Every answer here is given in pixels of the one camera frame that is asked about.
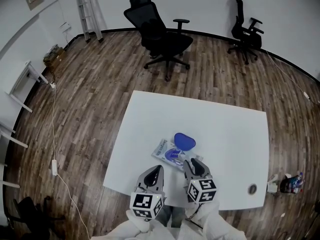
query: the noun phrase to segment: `chair armrest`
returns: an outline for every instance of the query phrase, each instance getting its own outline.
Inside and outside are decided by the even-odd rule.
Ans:
[[[256,18],[251,18],[251,20],[253,20],[252,24],[256,24],[257,22],[262,24],[262,22],[260,20],[257,20]]]
[[[176,18],[176,19],[173,20],[173,22],[189,23],[190,20],[183,19],[183,18]]]
[[[250,29],[252,29],[253,30],[253,32],[259,32],[259,33],[261,33],[261,34],[264,34],[265,32],[264,31],[262,31],[261,29],[259,29],[259,28],[256,28],[255,26],[250,26]]]
[[[176,18],[173,20],[173,22],[178,22],[178,34],[181,34],[181,29],[182,29],[182,23],[189,23],[190,20],[183,19],[183,18]]]

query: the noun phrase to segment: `small round object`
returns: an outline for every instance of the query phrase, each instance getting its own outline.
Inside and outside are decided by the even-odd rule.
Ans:
[[[257,185],[251,184],[248,188],[249,195],[254,195],[257,192]]]

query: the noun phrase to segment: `white cable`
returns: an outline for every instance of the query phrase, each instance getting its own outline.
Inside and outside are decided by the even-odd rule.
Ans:
[[[267,50],[265,50],[265,51],[266,51],[266,53],[268,54],[270,60],[272,60],[272,62],[274,63],[274,65],[275,65],[278,69],[280,69],[281,72],[284,73],[284,74],[286,75],[286,77],[289,78],[289,79],[294,83],[294,85],[300,89],[300,91],[301,91],[303,94],[305,94],[305,92],[300,88],[300,86],[297,85],[296,82],[295,82],[292,78],[290,78],[290,76],[288,76],[288,75],[286,74],[286,72],[284,72],[284,71],[275,63],[275,61],[274,61],[274,60],[271,58],[271,56],[269,55],[268,51],[267,51]]]
[[[55,88],[54,88],[54,100],[53,100],[53,111],[52,111],[52,129],[53,129],[53,157],[54,157],[54,160],[56,160],[56,137],[55,137],[55,124],[54,124],[54,118],[55,118],[55,105],[56,105],[56,93],[57,93],[57,84],[55,84]],[[84,223],[84,220],[82,219],[81,217],[81,213],[79,211],[79,208],[76,204],[76,202],[73,200],[73,198],[71,197],[71,193],[70,193],[70,190],[69,190],[69,187],[67,185],[67,183],[64,181],[64,179],[59,175],[59,178],[62,180],[62,182],[65,184],[66,186],[66,189],[68,190],[68,193],[69,193],[69,197],[71,199],[71,201],[74,203],[78,213],[79,213],[79,216],[80,216],[80,220],[82,222],[82,224],[84,225],[85,227],[85,230],[86,230],[86,233],[88,235],[88,239],[90,240],[90,236],[89,236],[89,232],[88,232],[88,228],[86,226],[86,224]]]

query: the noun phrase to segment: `white fabric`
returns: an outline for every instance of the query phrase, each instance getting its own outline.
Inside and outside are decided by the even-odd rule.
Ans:
[[[186,209],[189,218],[197,208]],[[153,219],[145,222],[126,211],[129,220],[117,226],[105,236],[93,236],[91,240],[246,240],[244,232],[228,224],[219,215],[219,203],[213,201],[201,206],[192,221],[203,230],[184,220],[181,228],[167,228]]]

